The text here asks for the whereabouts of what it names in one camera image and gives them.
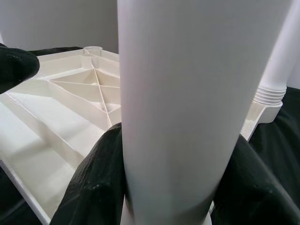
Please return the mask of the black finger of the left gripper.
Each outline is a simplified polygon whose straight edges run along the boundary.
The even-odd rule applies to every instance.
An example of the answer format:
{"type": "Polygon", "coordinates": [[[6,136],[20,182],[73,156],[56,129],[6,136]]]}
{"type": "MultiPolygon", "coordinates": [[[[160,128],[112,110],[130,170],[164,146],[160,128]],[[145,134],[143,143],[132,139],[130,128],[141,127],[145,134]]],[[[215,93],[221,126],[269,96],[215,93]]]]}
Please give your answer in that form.
{"type": "Polygon", "coordinates": [[[40,68],[38,58],[30,52],[0,45],[1,94],[32,78],[40,68]]]}

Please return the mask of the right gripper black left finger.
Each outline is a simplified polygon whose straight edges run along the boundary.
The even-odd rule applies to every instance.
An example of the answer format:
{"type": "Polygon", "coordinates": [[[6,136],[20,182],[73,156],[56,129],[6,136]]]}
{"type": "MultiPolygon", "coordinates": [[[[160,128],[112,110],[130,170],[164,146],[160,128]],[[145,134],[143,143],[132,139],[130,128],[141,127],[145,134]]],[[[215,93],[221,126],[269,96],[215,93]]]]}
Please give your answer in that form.
{"type": "Polygon", "coordinates": [[[119,225],[126,177],[121,123],[109,128],[79,164],[52,225],[119,225]]]}

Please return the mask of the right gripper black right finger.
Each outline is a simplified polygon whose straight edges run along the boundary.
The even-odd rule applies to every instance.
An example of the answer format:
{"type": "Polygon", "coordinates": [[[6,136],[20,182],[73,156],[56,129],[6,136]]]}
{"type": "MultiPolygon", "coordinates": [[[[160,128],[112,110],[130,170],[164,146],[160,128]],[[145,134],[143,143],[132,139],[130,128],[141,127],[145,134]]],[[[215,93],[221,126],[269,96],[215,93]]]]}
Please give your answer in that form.
{"type": "Polygon", "coordinates": [[[214,225],[298,225],[300,210],[243,136],[213,199],[214,225]]]}

